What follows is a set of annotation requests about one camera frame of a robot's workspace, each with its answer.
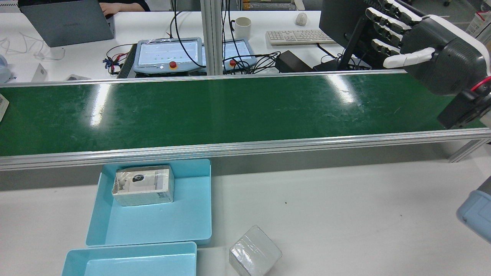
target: person's hand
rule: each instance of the person's hand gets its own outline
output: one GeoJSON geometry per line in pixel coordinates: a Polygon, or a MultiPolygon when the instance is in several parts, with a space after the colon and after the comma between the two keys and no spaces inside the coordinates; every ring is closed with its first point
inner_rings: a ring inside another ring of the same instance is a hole
{"type": "Polygon", "coordinates": [[[108,14],[116,14],[121,11],[120,3],[99,3],[99,5],[105,16],[108,14]]]}

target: robot finger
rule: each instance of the robot finger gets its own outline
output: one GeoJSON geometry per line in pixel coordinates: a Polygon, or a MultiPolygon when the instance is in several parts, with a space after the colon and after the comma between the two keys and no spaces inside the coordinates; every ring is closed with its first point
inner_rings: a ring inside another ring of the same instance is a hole
{"type": "Polygon", "coordinates": [[[408,26],[418,24],[422,18],[395,0],[384,0],[382,3],[385,14],[390,15],[408,26]]]}
{"type": "Polygon", "coordinates": [[[433,57],[434,48],[428,47],[414,53],[393,55],[383,61],[385,68],[397,68],[426,62],[433,57]]]}
{"type": "Polygon", "coordinates": [[[396,48],[400,48],[402,43],[402,35],[401,34],[396,34],[394,31],[391,29],[385,27],[385,26],[380,26],[378,23],[373,23],[374,29],[385,39],[390,41],[390,44],[392,44],[396,48]]]}
{"type": "Polygon", "coordinates": [[[405,32],[411,30],[411,27],[407,24],[395,18],[389,17],[388,15],[383,14],[374,8],[367,8],[365,14],[373,22],[378,23],[380,26],[389,27],[389,29],[396,34],[404,34],[405,32]]]}
{"type": "Polygon", "coordinates": [[[372,47],[375,50],[377,50],[378,52],[385,54],[385,55],[388,55],[388,56],[400,55],[400,53],[401,53],[400,49],[398,49],[394,46],[388,45],[387,43],[382,42],[378,39],[372,40],[372,47]]]}

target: white mug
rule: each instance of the white mug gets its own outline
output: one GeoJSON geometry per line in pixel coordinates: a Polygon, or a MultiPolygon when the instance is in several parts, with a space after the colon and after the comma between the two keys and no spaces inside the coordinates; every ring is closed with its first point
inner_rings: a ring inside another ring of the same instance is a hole
{"type": "Polygon", "coordinates": [[[236,20],[232,20],[235,23],[232,30],[234,31],[234,38],[245,37],[250,39],[250,24],[251,21],[247,17],[238,17],[236,20]]]}

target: computer mouse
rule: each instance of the computer mouse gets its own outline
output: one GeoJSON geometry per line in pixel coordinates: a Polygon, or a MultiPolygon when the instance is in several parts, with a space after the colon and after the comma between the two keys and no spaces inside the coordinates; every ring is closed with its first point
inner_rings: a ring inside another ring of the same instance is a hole
{"type": "Polygon", "coordinates": [[[298,26],[305,26],[307,24],[307,15],[304,12],[301,12],[297,15],[297,19],[295,20],[295,24],[298,26]]]}

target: metal pole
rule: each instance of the metal pole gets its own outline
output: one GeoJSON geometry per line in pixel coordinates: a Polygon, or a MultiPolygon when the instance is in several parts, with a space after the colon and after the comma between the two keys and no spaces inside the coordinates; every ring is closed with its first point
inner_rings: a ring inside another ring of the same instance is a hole
{"type": "Polygon", "coordinates": [[[221,0],[201,0],[201,19],[208,76],[223,75],[221,0]]]}

